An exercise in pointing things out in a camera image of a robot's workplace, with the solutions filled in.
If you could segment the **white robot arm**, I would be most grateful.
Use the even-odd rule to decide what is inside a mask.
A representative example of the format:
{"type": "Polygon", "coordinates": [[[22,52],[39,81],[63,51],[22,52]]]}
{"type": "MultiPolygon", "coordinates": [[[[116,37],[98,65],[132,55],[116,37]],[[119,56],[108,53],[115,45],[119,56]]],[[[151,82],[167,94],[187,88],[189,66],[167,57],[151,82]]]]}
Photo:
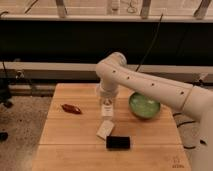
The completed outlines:
{"type": "Polygon", "coordinates": [[[126,67],[126,57],[114,52],[96,64],[102,98],[114,98],[122,85],[200,123],[192,171],[213,171],[213,91],[192,84],[135,72],[126,67]]]}

